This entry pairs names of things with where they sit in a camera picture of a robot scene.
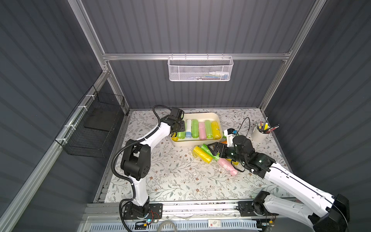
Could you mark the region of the light green trash bag roll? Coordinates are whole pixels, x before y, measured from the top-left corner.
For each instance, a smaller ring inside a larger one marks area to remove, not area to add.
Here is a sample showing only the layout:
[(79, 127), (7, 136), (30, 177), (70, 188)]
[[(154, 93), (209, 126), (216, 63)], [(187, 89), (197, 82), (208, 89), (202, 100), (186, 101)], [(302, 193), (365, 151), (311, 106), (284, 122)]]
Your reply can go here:
[(177, 133), (177, 137), (178, 137), (179, 139), (185, 139), (185, 138), (186, 138), (185, 135), (186, 135), (186, 134), (185, 134), (185, 131), (183, 131), (183, 132), (178, 132), (178, 133)]
[(212, 139), (213, 138), (212, 123), (210, 120), (206, 120), (204, 123), (205, 123), (206, 138)]
[(199, 122), (196, 119), (191, 120), (191, 136), (192, 138), (199, 138)]

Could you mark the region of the pink trash bag roll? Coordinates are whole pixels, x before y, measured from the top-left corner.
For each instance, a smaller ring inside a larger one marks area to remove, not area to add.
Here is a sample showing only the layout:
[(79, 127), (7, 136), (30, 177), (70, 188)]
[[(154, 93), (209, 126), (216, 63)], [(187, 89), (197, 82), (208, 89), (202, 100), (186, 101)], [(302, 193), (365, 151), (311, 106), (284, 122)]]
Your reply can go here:
[(225, 158), (219, 158), (217, 163), (227, 171), (231, 176), (236, 176), (239, 172), (233, 167), (230, 161)]
[(205, 123), (199, 122), (199, 139), (206, 140)]

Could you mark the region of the white blue trash bag roll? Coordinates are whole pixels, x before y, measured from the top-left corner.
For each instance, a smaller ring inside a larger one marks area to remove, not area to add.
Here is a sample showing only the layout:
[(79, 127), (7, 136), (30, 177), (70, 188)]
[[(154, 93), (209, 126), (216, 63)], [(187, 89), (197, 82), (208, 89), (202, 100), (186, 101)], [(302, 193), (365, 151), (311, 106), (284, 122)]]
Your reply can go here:
[(186, 129), (186, 130), (185, 130), (185, 131), (186, 131), (186, 132), (185, 132), (185, 133), (186, 133), (186, 134), (185, 134), (185, 135), (186, 135), (185, 137), (186, 137), (186, 138), (191, 138), (191, 137), (192, 137), (192, 132), (191, 132), (191, 128), (192, 128), (192, 120), (191, 120), (191, 119), (187, 119), (187, 120), (185, 121), (185, 123), (186, 123), (186, 124), (185, 124), (185, 125), (186, 125), (186, 126), (185, 126), (185, 127), (186, 127), (186, 128), (185, 128), (185, 129)]

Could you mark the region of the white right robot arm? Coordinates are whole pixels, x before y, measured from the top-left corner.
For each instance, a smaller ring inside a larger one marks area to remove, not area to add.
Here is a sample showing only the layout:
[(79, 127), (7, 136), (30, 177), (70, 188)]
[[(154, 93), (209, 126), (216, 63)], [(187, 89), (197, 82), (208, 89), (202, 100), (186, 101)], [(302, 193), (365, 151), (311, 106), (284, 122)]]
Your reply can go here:
[(241, 213), (253, 211), (257, 216), (281, 215), (311, 227), (316, 232), (348, 232), (349, 200), (333, 196), (300, 179), (270, 156), (256, 152), (251, 140), (238, 135), (232, 146), (216, 142), (208, 145), (213, 155), (231, 159), (246, 171), (259, 176), (293, 195), (298, 203), (260, 191), (250, 206), (239, 206)]

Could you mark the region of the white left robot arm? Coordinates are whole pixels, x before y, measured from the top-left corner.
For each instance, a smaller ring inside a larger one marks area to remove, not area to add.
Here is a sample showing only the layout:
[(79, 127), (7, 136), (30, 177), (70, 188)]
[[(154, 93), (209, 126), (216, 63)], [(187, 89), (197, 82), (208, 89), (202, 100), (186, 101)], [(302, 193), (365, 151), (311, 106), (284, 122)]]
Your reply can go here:
[(165, 137), (185, 131), (183, 110), (155, 105), (152, 111), (157, 119), (157, 125), (143, 137), (128, 140), (111, 162), (113, 175), (130, 183), (133, 196), (126, 201), (141, 218), (149, 212), (146, 176), (151, 167), (151, 150)]

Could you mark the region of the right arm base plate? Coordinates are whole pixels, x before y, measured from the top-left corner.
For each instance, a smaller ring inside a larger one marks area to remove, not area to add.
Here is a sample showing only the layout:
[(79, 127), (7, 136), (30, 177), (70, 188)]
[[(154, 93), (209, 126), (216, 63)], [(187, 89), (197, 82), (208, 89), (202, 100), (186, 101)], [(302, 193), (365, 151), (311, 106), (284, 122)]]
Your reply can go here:
[(269, 195), (270, 193), (267, 191), (260, 191), (253, 200), (239, 201), (235, 209), (239, 211), (242, 217), (277, 216), (275, 213), (270, 213), (263, 205), (264, 199)]

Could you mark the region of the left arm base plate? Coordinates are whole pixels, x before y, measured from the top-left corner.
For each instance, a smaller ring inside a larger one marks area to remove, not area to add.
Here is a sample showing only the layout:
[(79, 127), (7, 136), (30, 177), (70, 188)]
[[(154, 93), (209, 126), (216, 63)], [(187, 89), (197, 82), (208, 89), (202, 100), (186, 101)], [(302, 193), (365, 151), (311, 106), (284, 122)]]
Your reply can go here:
[(161, 219), (163, 204), (146, 204), (137, 206), (130, 202), (122, 209), (124, 219)]

